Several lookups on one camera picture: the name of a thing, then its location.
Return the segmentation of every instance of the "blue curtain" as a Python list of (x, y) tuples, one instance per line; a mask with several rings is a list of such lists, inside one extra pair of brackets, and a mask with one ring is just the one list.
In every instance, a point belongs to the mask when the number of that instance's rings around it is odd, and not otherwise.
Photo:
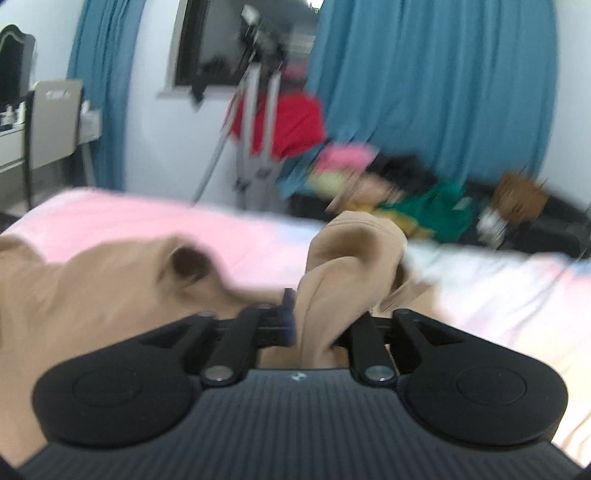
[(556, 89), (552, 0), (324, 0), (308, 90), (329, 134), (444, 178), (536, 173)]
[(97, 185), (125, 187), (125, 120), (135, 41), (145, 0), (86, 0), (68, 78), (84, 81), (85, 99), (102, 109), (103, 136), (91, 144)]

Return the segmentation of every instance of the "black cloth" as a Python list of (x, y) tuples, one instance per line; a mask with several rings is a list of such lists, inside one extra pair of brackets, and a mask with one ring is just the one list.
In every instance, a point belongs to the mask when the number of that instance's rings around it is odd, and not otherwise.
[(395, 184), (408, 196), (423, 195), (439, 182), (416, 155), (390, 157), (379, 154), (366, 170)]

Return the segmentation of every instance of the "beige cloth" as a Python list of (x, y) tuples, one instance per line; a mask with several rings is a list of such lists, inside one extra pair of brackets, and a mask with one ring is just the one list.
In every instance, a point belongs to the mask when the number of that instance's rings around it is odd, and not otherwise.
[(346, 367), (336, 339), (362, 314), (391, 317), (400, 308), (435, 317), (435, 289), (401, 266), (407, 240), (394, 223), (345, 212), (310, 245), (306, 274), (295, 301), (297, 345), (261, 352), (260, 365), (276, 368)]
[(30, 395), (52, 366), (200, 311), (231, 318), (280, 301), (281, 292), (228, 289), (177, 238), (104, 244), (47, 265), (0, 236), (0, 453), (19, 464), (45, 445)]
[[(432, 290), (398, 268), (405, 247), (389, 220), (346, 212), (331, 222), (313, 240), (298, 288), (297, 345), (264, 350), (259, 366), (345, 366), (346, 351), (332, 345), (364, 312), (430, 314)], [(227, 288), (182, 239), (104, 244), (47, 265), (19, 239), (0, 236), (0, 453), (19, 464), (44, 446), (30, 395), (59, 362), (190, 314), (230, 318), (281, 295)]]

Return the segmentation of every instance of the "bed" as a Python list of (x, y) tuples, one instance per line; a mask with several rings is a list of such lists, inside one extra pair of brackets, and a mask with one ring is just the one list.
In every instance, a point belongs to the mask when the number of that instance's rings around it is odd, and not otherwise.
[[(207, 251), (237, 287), (296, 287), (310, 241), (323, 224), (91, 189), (62, 193), (6, 233), (63, 262), (105, 241), (180, 234)], [(440, 319), (556, 369), (569, 406), (554, 438), (591, 462), (591, 262), (526, 257), (471, 247), (411, 243), (405, 263), (438, 284)]]

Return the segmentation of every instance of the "white chair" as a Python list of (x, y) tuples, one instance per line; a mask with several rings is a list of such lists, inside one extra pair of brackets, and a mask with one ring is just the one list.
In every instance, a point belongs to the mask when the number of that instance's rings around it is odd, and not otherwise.
[(76, 151), (81, 104), (81, 80), (37, 82), (27, 95), (24, 190), (29, 209), (34, 206), (33, 171)]

